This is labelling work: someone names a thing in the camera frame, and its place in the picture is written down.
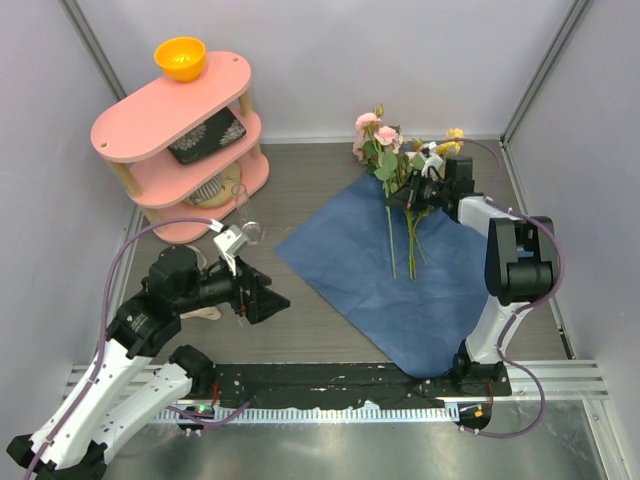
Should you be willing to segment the beige printed ribbon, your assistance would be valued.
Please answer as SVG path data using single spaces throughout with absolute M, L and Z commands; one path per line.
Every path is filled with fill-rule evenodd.
M 208 260 L 202 251 L 194 246 L 188 245 L 188 248 L 192 250 L 196 255 L 196 264 L 199 269 L 202 269 L 208 265 Z M 217 321 L 221 319 L 221 312 L 218 307 L 212 305 L 206 299 L 195 300 L 192 305 L 188 307 L 188 310 L 180 314 L 182 320 L 190 318 L 202 318 L 210 321 Z

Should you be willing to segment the flower bouquet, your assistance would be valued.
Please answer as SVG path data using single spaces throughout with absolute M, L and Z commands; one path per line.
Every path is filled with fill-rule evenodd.
M 409 177 L 414 170 L 421 173 L 424 165 L 422 148 L 432 141 L 421 138 L 410 138 L 408 142 L 402 135 L 399 125 L 386 125 L 383 122 L 384 107 L 376 106 L 373 111 L 359 115 L 355 120 L 356 140 L 353 143 L 354 157 L 364 165 L 368 175 L 375 177 L 380 183 L 384 194 L 384 200 L 396 192 L 400 187 L 408 185 Z M 444 173 L 446 163 L 454 154 L 458 154 L 464 145 L 462 138 L 464 130 L 451 128 L 445 138 L 449 141 L 438 143 L 438 154 L 444 159 L 444 165 L 439 174 Z M 394 278 L 397 278 L 397 255 L 394 235 L 393 207 L 385 206 L 387 232 L 391 256 L 391 269 Z M 426 255 L 417 238 L 417 229 L 421 220 L 435 210 L 428 207 L 426 210 L 403 210 L 406 234 L 408 238 L 408 277 L 417 280 L 416 247 L 423 262 L 426 264 Z

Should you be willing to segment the blue wrapping paper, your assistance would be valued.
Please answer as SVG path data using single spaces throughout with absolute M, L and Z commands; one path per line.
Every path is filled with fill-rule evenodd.
M 380 183 L 363 174 L 276 254 L 406 374 L 443 374 L 488 298 L 486 239 L 441 211 L 430 214 L 417 229 L 422 250 L 410 279 L 404 214 L 383 201 Z

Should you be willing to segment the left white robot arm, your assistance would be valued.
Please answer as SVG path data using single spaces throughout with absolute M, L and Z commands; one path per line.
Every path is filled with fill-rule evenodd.
M 8 455 L 28 477 L 100 479 L 120 448 L 151 418 L 176 400 L 205 397 L 214 363 L 191 345 L 178 347 L 157 377 L 123 403 L 117 400 L 134 377 L 181 330 L 181 317 L 229 304 L 250 323 L 261 323 L 290 307 L 271 290 L 272 280 L 242 259 L 208 270 L 196 253 L 170 247 L 159 254 L 143 288 L 123 303 L 106 329 L 106 341 L 91 368 L 39 430 L 14 437 Z

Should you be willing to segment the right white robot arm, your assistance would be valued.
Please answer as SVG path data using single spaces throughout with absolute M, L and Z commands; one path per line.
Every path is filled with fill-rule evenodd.
M 425 394 L 510 395 L 506 348 L 528 312 L 546 302 L 560 280 L 552 221 L 505 212 L 477 192 L 473 161 L 465 155 L 450 157 L 442 172 L 429 165 L 411 173 L 386 204 L 410 212 L 439 208 L 486 240 L 486 305 L 449 371 L 424 381 Z

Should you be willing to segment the clear glass vase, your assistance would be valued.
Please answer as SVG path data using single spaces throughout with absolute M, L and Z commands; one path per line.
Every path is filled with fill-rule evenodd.
M 238 224 L 250 244 L 258 244 L 264 238 L 264 230 L 251 204 L 247 187 L 240 183 L 232 187 Z

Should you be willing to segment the pink three-tier shelf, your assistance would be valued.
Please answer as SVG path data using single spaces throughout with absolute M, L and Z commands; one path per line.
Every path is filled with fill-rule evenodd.
M 186 198 L 225 167 L 237 163 L 249 193 L 269 176 L 261 151 L 261 119 L 249 96 L 252 71 L 242 56 L 211 51 L 203 73 L 190 83 L 157 78 L 104 111 L 91 129 L 91 142 L 119 178 L 144 216 L 157 224 L 156 235 L 169 244 L 186 244 L 205 234 L 202 219 L 221 220 L 231 201 L 215 208 Z M 179 164 L 168 147 L 207 118 L 228 107 L 246 128 L 229 147 L 193 165 Z

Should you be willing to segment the orange plastic bowl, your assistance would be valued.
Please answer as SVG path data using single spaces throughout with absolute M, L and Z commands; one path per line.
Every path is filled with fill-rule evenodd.
M 194 37 L 175 37 L 159 45 L 154 61 L 172 80 L 188 83 L 196 80 L 206 63 L 206 46 Z

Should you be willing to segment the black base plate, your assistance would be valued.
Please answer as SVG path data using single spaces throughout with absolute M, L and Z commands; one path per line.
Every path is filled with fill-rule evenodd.
M 508 397 L 506 368 L 473 368 L 469 375 L 447 373 L 415 378 L 393 363 L 218 364 L 209 384 L 186 396 L 209 405 L 237 408 L 345 410 L 371 402 L 382 409 L 431 408 L 446 398 Z

